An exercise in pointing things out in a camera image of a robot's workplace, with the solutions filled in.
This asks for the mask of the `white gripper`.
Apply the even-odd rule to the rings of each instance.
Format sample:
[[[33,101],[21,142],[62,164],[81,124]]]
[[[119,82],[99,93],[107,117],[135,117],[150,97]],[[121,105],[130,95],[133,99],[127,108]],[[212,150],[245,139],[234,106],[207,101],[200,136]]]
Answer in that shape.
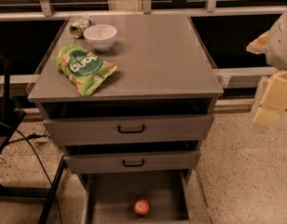
[[[287,9],[271,26],[259,35],[246,50],[253,54],[266,52],[266,62],[280,70],[287,70]],[[253,124],[267,128],[272,126],[287,109],[287,71],[273,75],[266,85],[253,117]]]

